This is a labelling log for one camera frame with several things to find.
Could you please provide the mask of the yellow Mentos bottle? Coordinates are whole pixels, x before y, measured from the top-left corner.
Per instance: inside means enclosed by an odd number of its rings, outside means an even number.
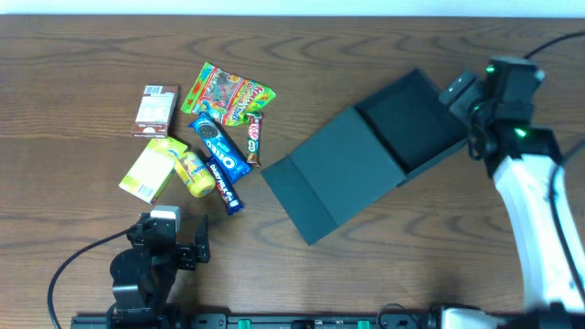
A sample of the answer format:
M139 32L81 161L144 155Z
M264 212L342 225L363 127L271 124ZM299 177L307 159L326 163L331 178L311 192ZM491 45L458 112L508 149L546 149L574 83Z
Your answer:
M178 156L175 172L194 197L206 196L216 187L215 178L194 152L186 151Z

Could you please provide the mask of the green yellow snack box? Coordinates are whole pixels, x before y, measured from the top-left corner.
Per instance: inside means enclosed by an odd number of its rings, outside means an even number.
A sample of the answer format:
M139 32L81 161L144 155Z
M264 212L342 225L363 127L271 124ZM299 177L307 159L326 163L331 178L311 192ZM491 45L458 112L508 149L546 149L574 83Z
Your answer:
M188 145L168 137L152 139L133 163L119 188L153 205L175 170L179 155Z

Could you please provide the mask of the blue Oreo pack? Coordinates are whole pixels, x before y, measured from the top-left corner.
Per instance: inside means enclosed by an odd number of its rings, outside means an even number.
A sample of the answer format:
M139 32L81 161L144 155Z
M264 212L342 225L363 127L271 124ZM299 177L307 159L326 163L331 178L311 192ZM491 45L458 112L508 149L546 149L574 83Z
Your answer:
M231 184L237 183L251 171L250 165L240 155L235 144L226 138L206 112L201 112L189 126L196 131Z

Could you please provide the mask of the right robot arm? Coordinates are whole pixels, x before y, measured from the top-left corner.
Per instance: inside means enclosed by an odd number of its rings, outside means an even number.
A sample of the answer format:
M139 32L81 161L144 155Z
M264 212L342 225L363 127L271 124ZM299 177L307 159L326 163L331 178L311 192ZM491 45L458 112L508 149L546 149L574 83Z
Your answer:
M545 73L529 58L493 57L479 79L464 72L440 101L468 128L472 159L485 164L504 201L523 275L526 311L497 316L441 306L427 328L581 328L584 250L564 184L554 133L533 126L533 97Z

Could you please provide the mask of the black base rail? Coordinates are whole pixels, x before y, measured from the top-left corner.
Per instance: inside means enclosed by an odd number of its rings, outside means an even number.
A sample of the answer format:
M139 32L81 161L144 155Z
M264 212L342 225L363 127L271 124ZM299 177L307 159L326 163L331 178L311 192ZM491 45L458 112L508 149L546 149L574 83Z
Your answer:
M222 313L197 314L178 324L121 324L117 319L105 316L75 316L71 328L191 328L191 329L439 329L438 315L384 313L376 316L276 316L232 315Z

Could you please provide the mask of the colourful gummy candy bag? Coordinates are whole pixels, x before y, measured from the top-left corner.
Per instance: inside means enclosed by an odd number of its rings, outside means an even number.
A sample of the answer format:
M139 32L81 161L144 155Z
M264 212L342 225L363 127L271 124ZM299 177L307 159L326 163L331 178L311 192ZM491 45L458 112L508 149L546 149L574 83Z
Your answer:
M180 110L190 114L206 112L224 126L239 126L248 122L250 113L260 112L275 97L270 87L206 62Z

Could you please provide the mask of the brown Pocky box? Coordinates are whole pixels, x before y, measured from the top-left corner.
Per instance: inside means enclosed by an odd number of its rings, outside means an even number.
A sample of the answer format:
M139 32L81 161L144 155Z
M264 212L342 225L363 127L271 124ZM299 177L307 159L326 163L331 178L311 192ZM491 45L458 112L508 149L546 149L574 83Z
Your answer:
M134 137L166 138L169 134L179 87L145 85L131 128Z

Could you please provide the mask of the KitKat Milo bar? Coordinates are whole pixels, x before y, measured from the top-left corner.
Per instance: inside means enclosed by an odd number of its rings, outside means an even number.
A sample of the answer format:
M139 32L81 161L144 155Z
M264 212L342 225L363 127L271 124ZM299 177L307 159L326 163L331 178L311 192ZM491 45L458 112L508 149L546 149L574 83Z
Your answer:
M252 167L261 168L260 139L263 113L251 112L246 117L248 119L247 163Z

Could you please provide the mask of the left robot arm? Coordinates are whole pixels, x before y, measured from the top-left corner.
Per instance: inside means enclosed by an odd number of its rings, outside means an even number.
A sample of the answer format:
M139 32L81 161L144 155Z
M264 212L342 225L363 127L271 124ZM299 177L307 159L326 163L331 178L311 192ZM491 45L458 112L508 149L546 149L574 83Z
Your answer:
M179 271L193 271L210 261L207 220L194 241L176 241L177 223L147 213L126 233L132 247L117 255L110 266L114 305L106 313L108 328L189 328L190 318L167 302Z

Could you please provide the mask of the black gift box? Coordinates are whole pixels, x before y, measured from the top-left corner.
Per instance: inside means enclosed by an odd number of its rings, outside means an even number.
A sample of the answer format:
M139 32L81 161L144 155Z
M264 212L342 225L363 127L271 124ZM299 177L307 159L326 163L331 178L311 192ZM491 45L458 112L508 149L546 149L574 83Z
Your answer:
M261 174L313 245L461 149L467 128L414 69L346 108Z

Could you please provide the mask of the Dairy Milk chocolate bar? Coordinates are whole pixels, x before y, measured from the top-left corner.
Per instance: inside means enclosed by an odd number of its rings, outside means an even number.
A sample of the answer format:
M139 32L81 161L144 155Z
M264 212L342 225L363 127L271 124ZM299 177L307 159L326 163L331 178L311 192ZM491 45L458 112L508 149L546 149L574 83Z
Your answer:
M216 181L216 188L225 203L227 214L231 216L234 213L241 211L244 208L244 205L228 177L221 169L218 161L215 158L209 158L206 162L206 166Z

